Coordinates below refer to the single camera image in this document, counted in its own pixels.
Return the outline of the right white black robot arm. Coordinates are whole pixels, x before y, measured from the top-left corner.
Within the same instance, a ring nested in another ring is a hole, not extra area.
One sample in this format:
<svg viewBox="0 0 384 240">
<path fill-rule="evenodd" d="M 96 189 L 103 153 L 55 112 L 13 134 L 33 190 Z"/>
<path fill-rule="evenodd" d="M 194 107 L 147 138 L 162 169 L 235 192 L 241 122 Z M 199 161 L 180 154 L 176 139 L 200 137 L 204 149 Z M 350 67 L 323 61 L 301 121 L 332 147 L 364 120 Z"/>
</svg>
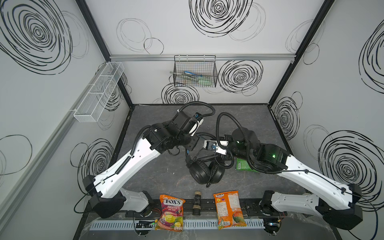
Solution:
<svg viewBox="0 0 384 240">
<path fill-rule="evenodd" d="M 287 195 L 266 191 L 261 208 L 270 212 L 295 212 L 321 217 L 329 225 L 351 231 L 363 221 L 359 200 L 370 203 L 355 184 L 342 184 L 306 166 L 273 144 L 262 144 L 256 134 L 230 113 L 218 115 L 215 129 L 218 148 L 234 161 L 245 160 L 252 170 L 278 175 L 310 191 L 310 195 Z"/>
</svg>

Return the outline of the black blue headphones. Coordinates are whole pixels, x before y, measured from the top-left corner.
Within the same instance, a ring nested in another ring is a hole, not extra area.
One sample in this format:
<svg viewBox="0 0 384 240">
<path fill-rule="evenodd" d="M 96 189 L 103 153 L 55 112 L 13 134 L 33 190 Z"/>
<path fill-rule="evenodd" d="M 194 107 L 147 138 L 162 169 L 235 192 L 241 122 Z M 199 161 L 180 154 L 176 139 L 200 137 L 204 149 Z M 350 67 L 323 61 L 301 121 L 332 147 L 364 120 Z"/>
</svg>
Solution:
<svg viewBox="0 0 384 240">
<path fill-rule="evenodd" d="M 199 153 L 192 159 L 189 151 L 185 152 L 186 164 L 194 180 L 200 185 L 206 185 L 206 188 L 220 182 L 225 174 L 225 168 L 217 163 L 220 158 L 213 155 L 198 159 L 198 155 Z"/>
</svg>

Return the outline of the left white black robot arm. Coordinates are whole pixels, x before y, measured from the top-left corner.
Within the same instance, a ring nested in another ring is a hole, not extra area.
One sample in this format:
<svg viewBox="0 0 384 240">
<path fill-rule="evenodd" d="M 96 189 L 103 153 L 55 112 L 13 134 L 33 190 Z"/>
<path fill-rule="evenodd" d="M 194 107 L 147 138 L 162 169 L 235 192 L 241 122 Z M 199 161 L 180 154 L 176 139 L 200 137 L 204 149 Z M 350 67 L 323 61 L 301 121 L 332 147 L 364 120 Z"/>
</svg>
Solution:
<svg viewBox="0 0 384 240">
<path fill-rule="evenodd" d="M 194 101 L 183 105 L 171 120 L 142 127 L 128 153 L 104 172 L 83 179 L 86 193 L 91 197 L 91 211 L 102 219 L 120 211 L 150 215 L 154 202 L 149 193 L 128 191 L 124 184 L 165 151 L 175 147 L 192 151 L 199 140 L 197 129 L 205 117 L 215 113 L 212 105 Z"/>
</svg>

